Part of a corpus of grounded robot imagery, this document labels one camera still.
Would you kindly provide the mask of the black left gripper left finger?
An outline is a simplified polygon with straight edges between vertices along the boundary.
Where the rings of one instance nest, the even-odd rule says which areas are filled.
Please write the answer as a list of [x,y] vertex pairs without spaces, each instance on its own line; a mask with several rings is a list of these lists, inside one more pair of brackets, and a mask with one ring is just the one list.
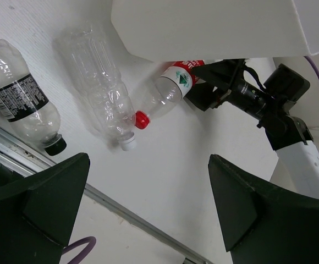
[[59,263],[90,169],[79,153],[24,177],[0,163],[0,263]]

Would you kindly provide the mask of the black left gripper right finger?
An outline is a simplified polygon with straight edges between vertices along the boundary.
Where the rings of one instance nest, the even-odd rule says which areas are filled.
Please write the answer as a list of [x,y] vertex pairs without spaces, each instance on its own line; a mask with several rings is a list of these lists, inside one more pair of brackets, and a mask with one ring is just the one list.
[[281,188],[219,155],[208,171],[234,263],[319,263],[319,199]]

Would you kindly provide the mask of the clear unlabelled plastic bottle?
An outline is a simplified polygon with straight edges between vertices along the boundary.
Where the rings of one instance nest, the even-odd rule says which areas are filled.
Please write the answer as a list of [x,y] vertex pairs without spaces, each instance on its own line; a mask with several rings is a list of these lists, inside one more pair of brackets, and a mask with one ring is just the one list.
[[123,151],[136,148],[135,111],[104,31],[90,23],[68,27],[56,47],[102,134]]

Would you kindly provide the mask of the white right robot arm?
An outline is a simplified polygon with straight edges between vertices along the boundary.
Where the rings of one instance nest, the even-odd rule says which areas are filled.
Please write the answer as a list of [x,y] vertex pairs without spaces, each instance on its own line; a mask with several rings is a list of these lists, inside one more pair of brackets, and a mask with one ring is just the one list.
[[227,102],[257,119],[257,127],[264,128],[297,193],[319,199],[319,151],[306,123],[290,115],[310,88],[308,80],[280,64],[261,83],[244,59],[196,66],[191,73],[202,80],[186,96],[196,108],[206,111]]

